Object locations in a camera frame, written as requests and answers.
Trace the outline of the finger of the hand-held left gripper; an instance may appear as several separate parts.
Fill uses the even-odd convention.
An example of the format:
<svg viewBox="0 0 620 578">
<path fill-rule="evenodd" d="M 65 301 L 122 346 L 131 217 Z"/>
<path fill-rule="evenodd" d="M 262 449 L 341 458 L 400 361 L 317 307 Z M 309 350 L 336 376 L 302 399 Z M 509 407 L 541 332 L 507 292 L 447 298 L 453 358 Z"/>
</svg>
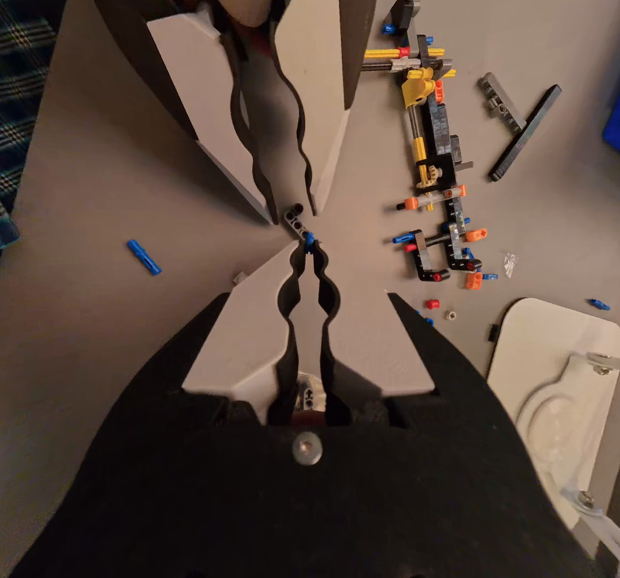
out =
<svg viewBox="0 0 620 578">
<path fill-rule="evenodd" d="M 324 210 L 350 111 L 344 102 L 339 0 L 290 0 L 275 27 L 276 59 L 298 99 L 298 142 L 309 167 L 307 193 Z"/>
<path fill-rule="evenodd" d="M 197 136 L 197 143 L 269 224 L 278 217 L 258 147 L 244 117 L 239 60 L 229 34 L 208 10 L 147 22 L 148 30 Z"/>
</svg>

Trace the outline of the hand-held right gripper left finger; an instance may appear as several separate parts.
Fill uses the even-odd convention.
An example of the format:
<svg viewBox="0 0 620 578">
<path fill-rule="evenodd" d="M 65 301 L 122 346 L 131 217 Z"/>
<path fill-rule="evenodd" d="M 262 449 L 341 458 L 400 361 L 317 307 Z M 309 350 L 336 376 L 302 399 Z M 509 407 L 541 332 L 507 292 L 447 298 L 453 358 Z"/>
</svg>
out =
<svg viewBox="0 0 620 578">
<path fill-rule="evenodd" d="M 290 327 L 278 295 L 293 276 L 292 242 L 231 291 L 182 384 L 186 393 L 250 404 L 261 424 L 278 395 L 276 364 Z"/>
</svg>

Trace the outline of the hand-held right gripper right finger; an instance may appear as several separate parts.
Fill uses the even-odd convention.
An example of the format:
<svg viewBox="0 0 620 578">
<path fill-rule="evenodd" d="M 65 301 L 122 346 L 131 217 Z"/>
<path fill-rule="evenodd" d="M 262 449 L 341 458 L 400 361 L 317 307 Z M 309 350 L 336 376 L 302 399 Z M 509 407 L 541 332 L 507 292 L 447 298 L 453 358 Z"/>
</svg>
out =
<svg viewBox="0 0 620 578">
<path fill-rule="evenodd" d="M 435 383 L 388 291 L 322 244 L 313 244 L 322 326 L 320 368 L 325 419 L 346 426 L 357 416 L 389 420 L 386 399 L 427 395 Z"/>
</svg>

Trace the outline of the lego chassis assembly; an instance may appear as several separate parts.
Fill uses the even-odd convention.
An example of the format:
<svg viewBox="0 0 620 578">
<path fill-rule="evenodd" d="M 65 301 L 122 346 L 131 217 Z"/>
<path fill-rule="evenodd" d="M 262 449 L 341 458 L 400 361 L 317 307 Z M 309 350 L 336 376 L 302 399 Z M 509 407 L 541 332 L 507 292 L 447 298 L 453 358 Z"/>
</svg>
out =
<svg viewBox="0 0 620 578">
<path fill-rule="evenodd" d="M 417 168 L 414 195 L 396 210 L 421 212 L 438 207 L 445 215 L 438 234 L 427 237 L 416 229 L 394 237 L 392 244 L 413 257 L 420 280 L 443 282 L 451 272 L 482 272 L 482 262 L 463 246 L 470 220 L 462 208 L 467 188 L 458 184 L 457 173 L 473 164 L 462 162 L 460 139 L 449 130 L 443 85 L 456 71 L 445 50 L 433 47 L 431 36 L 417 33 L 414 18 L 419 10 L 419 0 L 394 2 L 381 34 L 392 37 L 395 44 L 391 49 L 367 49 L 361 70 L 395 75 L 409 120 Z"/>
</svg>

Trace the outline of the dark grey L-shaped lego beam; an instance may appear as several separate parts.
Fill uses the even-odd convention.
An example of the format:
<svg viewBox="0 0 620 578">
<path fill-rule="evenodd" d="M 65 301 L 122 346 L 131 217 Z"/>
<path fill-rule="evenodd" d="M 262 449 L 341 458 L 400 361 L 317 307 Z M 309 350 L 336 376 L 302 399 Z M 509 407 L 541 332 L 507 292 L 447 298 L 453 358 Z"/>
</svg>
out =
<svg viewBox="0 0 620 578">
<path fill-rule="evenodd" d="M 304 212 L 304 206 L 302 203 L 293 204 L 283 213 L 285 224 L 289 227 L 292 233 L 294 233 L 300 240 L 306 241 L 308 229 L 301 221 L 301 216 Z"/>
</svg>

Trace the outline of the long black lego beam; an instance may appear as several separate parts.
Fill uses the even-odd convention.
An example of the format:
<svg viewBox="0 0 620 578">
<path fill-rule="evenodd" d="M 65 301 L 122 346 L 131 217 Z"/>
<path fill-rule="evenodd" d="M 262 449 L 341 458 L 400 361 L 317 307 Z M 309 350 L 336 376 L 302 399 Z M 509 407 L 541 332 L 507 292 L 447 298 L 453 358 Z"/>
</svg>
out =
<svg viewBox="0 0 620 578">
<path fill-rule="evenodd" d="M 524 129 L 517 132 L 488 172 L 489 181 L 497 182 L 504 177 L 560 94 L 562 94 L 562 88 L 558 84 L 546 90 L 527 117 Z"/>
</svg>

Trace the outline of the person's plaid shirt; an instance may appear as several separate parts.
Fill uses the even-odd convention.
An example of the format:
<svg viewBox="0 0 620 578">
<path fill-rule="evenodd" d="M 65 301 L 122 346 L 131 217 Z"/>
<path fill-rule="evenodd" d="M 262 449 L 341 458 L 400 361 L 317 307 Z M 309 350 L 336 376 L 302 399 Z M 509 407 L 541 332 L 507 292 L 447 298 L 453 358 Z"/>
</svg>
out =
<svg viewBox="0 0 620 578">
<path fill-rule="evenodd" d="M 56 39 L 32 0 L 1 0 L 1 249 L 20 238 L 12 211 Z"/>
</svg>

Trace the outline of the white book stand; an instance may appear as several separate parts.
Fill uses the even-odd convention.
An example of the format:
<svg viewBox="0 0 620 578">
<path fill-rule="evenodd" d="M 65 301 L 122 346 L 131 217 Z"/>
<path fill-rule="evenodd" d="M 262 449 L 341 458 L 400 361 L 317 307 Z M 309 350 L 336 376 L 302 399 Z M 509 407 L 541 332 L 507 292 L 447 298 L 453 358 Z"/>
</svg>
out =
<svg viewBox="0 0 620 578">
<path fill-rule="evenodd" d="M 619 326 L 534 298 L 506 312 L 487 375 L 554 509 L 619 562 L 619 518 L 594 491 L 619 417 Z"/>
</svg>

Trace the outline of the blue storage bin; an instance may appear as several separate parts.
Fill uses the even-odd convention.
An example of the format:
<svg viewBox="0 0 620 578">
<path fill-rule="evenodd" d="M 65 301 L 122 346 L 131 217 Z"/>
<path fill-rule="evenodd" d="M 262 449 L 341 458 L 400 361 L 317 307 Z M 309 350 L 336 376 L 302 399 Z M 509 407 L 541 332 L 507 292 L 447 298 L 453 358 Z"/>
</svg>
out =
<svg viewBox="0 0 620 578">
<path fill-rule="evenodd" d="M 617 153 L 619 153 L 620 151 L 619 110 L 620 110 L 620 100 L 619 100 L 619 97 L 617 97 L 616 102 L 614 103 L 611 109 L 608 120 L 602 132 L 603 141 L 610 148 L 613 148 L 614 150 L 616 150 Z"/>
</svg>

